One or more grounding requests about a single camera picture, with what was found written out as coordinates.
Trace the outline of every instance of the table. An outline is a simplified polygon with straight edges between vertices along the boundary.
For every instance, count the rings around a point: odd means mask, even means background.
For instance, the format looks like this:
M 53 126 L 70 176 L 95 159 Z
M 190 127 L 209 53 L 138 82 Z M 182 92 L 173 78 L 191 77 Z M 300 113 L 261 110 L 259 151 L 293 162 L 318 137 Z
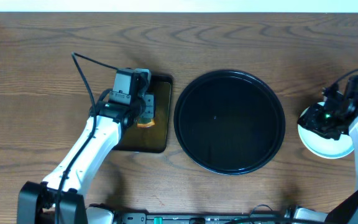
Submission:
M 298 115 L 321 89 L 358 67 L 358 14 L 0 13 L 0 223 L 81 134 L 90 101 L 70 53 L 173 76 L 168 146 L 161 154 L 113 151 L 86 204 L 161 213 L 249 213 L 264 203 L 329 212 L 354 191 L 353 153 L 327 160 L 298 137 Z M 114 72 L 80 61 L 98 96 Z M 286 135 L 277 155 L 246 175 L 214 174 L 181 149 L 173 109 L 212 70 L 247 71 L 280 99 Z

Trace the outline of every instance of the round black tray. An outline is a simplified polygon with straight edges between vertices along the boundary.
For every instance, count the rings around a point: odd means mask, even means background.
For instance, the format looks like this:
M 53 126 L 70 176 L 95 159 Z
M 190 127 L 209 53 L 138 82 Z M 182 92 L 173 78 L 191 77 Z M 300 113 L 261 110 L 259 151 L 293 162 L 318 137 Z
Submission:
M 283 142 L 280 101 L 246 72 L 218 70 L 191 82 L 174 114 L 175 133 L 197 164 L 219 174 L 246 174 L 270 161 Z

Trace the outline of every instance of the wire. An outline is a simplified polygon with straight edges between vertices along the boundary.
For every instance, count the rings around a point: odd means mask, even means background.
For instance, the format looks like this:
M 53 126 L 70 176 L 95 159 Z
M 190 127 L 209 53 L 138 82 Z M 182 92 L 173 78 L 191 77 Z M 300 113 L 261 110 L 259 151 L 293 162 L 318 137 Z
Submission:
M 255 206 L 254 209 L 252 209 L 251 213 L 249 213 L 249 216 L 251 217 L 251 215 L 260 207 L 267 207 L 268 209 L 270 209 L 270 211 L 273 211 L 273 209 L 270 208 L 268 205 L 260 204 L 260 205 Z
M 238 220 L 229 221 L 225 224 L 238 224 L 247 222 L 275 222 L 275 223 L 299 223 L 299 224 L 328 224 L 326 222 L 317 222 L 311 220 L 301 220 L 296 218 L 241 218 Z
M 89 143 L 89 141 L 92 139 L 92 137 L 94 136 L 94 132 L 96 131 L 96 105 L 94 103 L 94 98 L 93 98 L 93 94 L 92 94 L 92 90 L 90 85 L 88 84 L 88 81 L 86 81 L 86 78 L 84 76 L 84 73 L 82 72 L 82 69 L 80 68 L 80 65 L 77 62 L 77 59 L 75 58 L 76 56 L 81 57 L 83 59 L 89 60 L 91 62 L 97 63 L 98 65 L 102 65 L 108 68 L 112 68 L 115 70 L 118 70 L 118 68 L 110 66 L 110 65 L 106 65 L 104 63 L 95 61 L 93 59 L 90 59 L 88 57 L 85 57 L 83 55 L 80 55 L 78 53 L 71 53 L 71 56 L 73 57 L 75 66 L 77 67 L 78 72 L 81 75 L 82 80 L 84 81 L 86 90 L 88 91 L 89 94 L 89 98 L 91 99 L 91 103 L 92 103 L 92 110 L 93 110 L 93 125 L 92 125 L 92 130 L 88 136 L 88 138 L 86 139 L 86 141 L 84 142 L 84 144 L 80 147 L 80 149 L 78 150 L 78 152 L 74 155 L 73 159 L 70 161 L 70 163 L 67 165 L 67 168 L 65 169 L 65 171 L 63 171 L 63 175 L 62 175 L 62 179 L 60 180 L 59 183 L 59 188 L 57 190 L 57 197 L 56 197 L 56 201 L 55 201 L 55 223 L 59 224 L 59 214 L 60 214 L 60 199 L 62 197 L 62 190 L 63 190 L 63 186 L 64 183 L 68 177 L 68 173 L 70 172 L 71 167 L 73 166 L 74 162 L 77 160 L 77 158 L 80 156 L 81 152 L 84 150 L 85 146 Z
M 358 68 L 355 69 L 355 70 L 352 70 L 352 71 L 350 71 L 350 72 L 348 72 L 348 73 L 346 73 L 345 75 L 343 75 L 343 76 L 341 76 L 341 77 L 339 77 L 331 86 L 337 84 L 339 81 L 341 81 L 342 79 L 346 78 L 346 77 L 349 76 L 349 75 L 352 75 L 352 74 L 355 73 L 355 72 L 358 72 Z

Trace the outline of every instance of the wooden table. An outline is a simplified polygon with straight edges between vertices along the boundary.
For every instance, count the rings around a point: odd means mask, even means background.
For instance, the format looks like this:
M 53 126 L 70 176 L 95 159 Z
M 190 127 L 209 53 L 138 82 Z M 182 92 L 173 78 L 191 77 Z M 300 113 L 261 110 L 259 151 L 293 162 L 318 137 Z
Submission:
M 72 51 L 118 67 L 174 77 L 171 112 L 184 87 L 221 68 L 265 81 L 286 116 L 281 149 L 263 168 L 226 176 L 181 149 L 170 115 L 161 154 L 113 151 L 86 204 L 149 212 L 248 213 L 260 203 L 329 212 L 354 191 L 353 154 L 315 156 L 296 120 L 321 89 L 358 67 L 358 14 L 0 13 L 0 223 L 16 221 L 17 195 L 40 182 L 83 130 L 90 107 Z M 114 72 L 81 61 L 95 92 Z

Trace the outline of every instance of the white wall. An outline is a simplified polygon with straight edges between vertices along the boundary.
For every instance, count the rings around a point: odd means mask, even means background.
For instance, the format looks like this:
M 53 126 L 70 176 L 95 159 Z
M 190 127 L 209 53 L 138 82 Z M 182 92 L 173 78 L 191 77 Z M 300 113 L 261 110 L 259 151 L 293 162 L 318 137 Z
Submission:
M 4 12 L 358 12 L 358 0 L 0 0 Z

